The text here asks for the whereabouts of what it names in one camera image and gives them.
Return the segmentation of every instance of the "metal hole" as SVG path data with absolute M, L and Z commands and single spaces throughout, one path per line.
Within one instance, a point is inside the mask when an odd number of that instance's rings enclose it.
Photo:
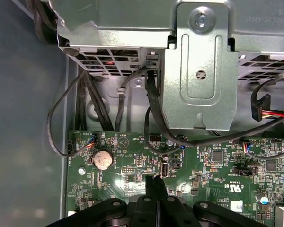
M 205 79 L 206 78 L 206 73 L 204 71 L 198 71 L 195 75 L 198 79 Z

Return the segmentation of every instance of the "green pcb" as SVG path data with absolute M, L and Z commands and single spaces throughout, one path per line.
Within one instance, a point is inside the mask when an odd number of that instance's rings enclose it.
M 215 202 L 270 227 L 274 225 L 275 205 L 283 204 L 284 157 L 252 160 L 238 141 L 157 155 L 145 146 L 142 133 L 108 131 L 72 131 L 69 150 L 81 148 L 92 135 L 97 138 L 95 145 L 68 160 L 66 211 L 69 215 L 109 198 L 128 201 L 133 195 L 144 194 L 145 176 L 158 174 L 163 176 L 168 194 L 183 197 L 190 206 L 199 200 Z M 247 139 L 254 154 L 269 156 L 284 151 L 281 140 Z M 168 146 L 160 135 L 152 135 L 150 142 L 162 150 L 176 146 Z M 106 170 L 97 168 L 99 158 L 95 163 L 100 151 L 112 157 Z

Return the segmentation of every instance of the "microchip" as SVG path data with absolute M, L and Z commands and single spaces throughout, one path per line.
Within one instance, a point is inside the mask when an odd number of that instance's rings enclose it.
M 266 171 L 276 171 L 276 160 L 266 161 Z
M 266 214 L 262 214 L 262 220 L 267 220 L 267 215 Z
M 269 211 L 269 209 L 270 209 L 270 205 L 269 205 L 269 204 L 266 204 L 266 205 L 260 204 L 260 209 L 261 209 L 262 211 L 267 212 L 267 211 Z
M 198 181 L 192 181 L 191 182 L 192 188 L 198 188 L 199 187 L 199 182 Z
M 212 161 L 213 162 L 223 162 L 223 152 L 213 151 Z
M 192 196 L 198 196 L 199 195 L 198 190 L 191 190 L 190 193 L 192 194 Z
M 171 169 L 179 169 L 181 167 L 181 163 L 179 160 L 171 160 Z
M 150 142 L 161 142 L 161 136 L 150 136 Z
M 126 176 L 126 182 L 135 182 L 136 181 L 136 176 L 135 175 L 127 175 Z
M 262 214 L 261 213 L 257 213 L 257 220 L 262 220 Z

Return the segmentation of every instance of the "metal bracket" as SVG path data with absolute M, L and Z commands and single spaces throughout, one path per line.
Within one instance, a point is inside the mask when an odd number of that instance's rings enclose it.
M 206 129 L 229 130 L 238 74 L 238 54 L 227 45 L 229 9 L 221 3 L 182 3 L 177 11 L 177 46 L 165 51 L 162 86 L 169 126 L 192 129 L 201 113 Z

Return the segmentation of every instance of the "screw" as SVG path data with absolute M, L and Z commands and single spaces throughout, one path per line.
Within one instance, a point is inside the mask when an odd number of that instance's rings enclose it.
M 80 175 L 84 175 L 84 174 L 86 173 L 85 168 L 80 167 L 80 168 L 78 169 L 78 173 L 79 173 Z
M 195 24 L 198 27 L 205 27 L 207 24 L 207 16 L 204 14 L 201 14 L 200 16 L 197 17 L 197 19 L 195 20 Z
M 201 203 L 200 203 L 200 207 L 202 207 L 202 208 L 208 208 L 208 204 L 205 203 L 205 202 L 201 202 Z
M 114 206 L 120 206 L 121 203 L 119 203 L 119 202 L 113 202 L 113 205 L 114 205 Z
M 167 146 L 172 146 L 172 145 L 174 145 L 174 142 L 173 142 L 173 141 L 170 141 L 170 140 L 167 140 L 167 141 L 166 141 L 166 144 L 167 144 Z
M 142 80 L 138 79 L 136 80 L 136 87 L 141 87 L 142 85 Z
M 170 202 L 173 202 L 173 201 L 175 201 L 175 198 L 174 197 L 168 197 L 167 200 L 170 201 Z

